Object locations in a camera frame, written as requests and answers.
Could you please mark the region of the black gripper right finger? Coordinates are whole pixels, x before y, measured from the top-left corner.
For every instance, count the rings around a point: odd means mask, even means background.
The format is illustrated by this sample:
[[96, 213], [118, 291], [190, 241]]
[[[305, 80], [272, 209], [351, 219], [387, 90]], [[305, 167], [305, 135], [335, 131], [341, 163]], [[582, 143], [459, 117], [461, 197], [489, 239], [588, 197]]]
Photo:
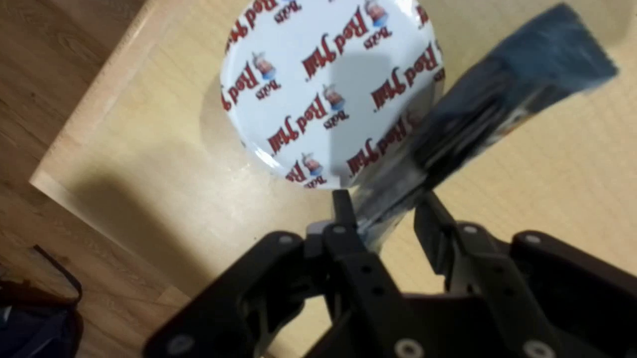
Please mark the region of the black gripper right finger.
[[542, 231], [508, 243], [455, 219], [429, 193], [415, 233], [451, 302], [465, 354], [506, 358], [637, 358], [636, 277]]

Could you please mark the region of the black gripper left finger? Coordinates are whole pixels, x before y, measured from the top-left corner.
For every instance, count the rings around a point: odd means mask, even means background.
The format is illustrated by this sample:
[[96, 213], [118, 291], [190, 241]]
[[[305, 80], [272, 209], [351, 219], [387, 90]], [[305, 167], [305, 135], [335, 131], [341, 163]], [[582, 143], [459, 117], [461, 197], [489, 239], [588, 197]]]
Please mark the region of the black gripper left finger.
[[307, 237], [274, 231], [196, 295], [146, 342], [144, 358], [262, 358], [305, 308], [329, 302], [335, 330], [357, 326], [353, 348], [383, 350], [389, 328], [375, 308], [397, 295], [381, 261], [361, 243], [347, 191], [333, 193], [335, 217]]

